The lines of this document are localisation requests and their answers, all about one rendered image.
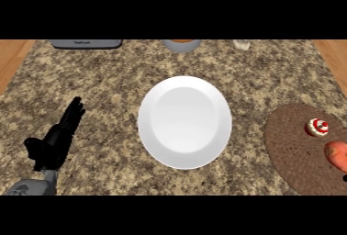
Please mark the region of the orange carrot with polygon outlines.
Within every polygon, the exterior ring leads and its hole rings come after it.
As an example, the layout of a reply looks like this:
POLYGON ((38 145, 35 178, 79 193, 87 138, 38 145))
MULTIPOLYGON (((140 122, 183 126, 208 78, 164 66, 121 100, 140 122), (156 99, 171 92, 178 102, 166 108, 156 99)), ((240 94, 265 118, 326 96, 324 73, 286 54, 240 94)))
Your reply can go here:
POLYGON ((347 143, 329 141, 323 148, 324 158, 335 168, 347 173, 347 143))

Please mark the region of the white oval plate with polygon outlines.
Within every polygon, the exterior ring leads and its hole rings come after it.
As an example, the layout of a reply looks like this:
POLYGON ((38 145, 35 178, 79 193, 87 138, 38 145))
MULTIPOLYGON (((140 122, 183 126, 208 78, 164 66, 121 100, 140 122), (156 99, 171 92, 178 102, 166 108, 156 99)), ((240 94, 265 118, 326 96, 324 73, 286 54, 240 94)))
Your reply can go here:
POLYGON ((193 76, 162 80, 141 99, 137 126, 143 147, 164 165, 181 170, 205 166, 231 133, 223 93, 193 76))

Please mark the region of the small white shaker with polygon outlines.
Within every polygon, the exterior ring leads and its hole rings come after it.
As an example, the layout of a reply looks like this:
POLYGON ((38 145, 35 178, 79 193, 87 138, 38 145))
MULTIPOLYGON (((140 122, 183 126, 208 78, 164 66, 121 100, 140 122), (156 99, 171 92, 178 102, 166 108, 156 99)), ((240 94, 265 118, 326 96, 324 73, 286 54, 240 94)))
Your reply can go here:
POLYGON ((251 47, 251 42, 248 40, 234 39, 233 44, 239 50, 248 50, 251 47))

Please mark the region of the grey bowl with orange contents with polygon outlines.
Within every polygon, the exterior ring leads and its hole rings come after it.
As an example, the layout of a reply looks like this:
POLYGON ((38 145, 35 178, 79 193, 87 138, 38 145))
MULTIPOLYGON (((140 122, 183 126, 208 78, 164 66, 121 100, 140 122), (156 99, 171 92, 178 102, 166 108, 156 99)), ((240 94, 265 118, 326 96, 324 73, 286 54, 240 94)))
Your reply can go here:
POLYGON ((175 42, 169 39, 165 39, 162 40, 162 44, 169 51, 177 53, 187 53, 199 47, 200 40, 195 39, 189 42, 175 42))

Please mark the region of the red and white cupcake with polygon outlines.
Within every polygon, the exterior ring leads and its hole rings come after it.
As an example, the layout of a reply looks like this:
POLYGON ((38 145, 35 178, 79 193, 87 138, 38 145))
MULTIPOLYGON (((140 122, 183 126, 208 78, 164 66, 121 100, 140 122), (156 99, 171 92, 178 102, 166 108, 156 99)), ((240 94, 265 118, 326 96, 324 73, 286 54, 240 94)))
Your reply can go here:
POLYGON ((305 132, 313 137, 323 137, 327 134, 327 122, 319 118, 311 118, 305 123, 305 132))

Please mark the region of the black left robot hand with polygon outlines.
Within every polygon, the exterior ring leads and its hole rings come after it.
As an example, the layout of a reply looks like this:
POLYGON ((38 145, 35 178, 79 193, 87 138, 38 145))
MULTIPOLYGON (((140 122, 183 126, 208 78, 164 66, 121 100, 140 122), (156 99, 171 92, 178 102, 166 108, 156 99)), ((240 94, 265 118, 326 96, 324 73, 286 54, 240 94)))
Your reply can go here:
POLYGON ((65 163, 73 133, 85 113, 81 97, 76 96, 68 105, 59 123, 48 129, 44 138, 25 139, 28 158, 34 161, 34 170, 57 170, 65 163))

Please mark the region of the brown round placemat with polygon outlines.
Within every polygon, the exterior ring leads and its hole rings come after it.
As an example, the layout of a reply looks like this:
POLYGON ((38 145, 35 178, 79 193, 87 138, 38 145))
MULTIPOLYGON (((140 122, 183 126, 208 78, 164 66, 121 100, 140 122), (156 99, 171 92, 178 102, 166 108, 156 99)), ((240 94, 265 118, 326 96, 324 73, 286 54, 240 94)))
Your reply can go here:
POLYGON ((329 141, 347 142, 347 127, 332 114, 305 104, 286 104, 268 115, 264 143, 274 169, 301 195, 347 196, 345 175, 327 162, 323 147, 329 141), (311 118, 327 122, 324 137, 305 133, 311 118))

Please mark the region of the grey flat appliance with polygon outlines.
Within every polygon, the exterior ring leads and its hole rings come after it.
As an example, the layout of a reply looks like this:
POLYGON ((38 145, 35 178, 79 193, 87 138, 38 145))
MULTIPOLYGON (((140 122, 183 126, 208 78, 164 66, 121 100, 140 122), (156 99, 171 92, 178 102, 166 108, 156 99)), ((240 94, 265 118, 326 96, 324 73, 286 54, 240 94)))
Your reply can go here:
POLYGON ((100 50, 116 49, 122 45, 119 39, 50 39, 56 49, 63 50, 100 50))

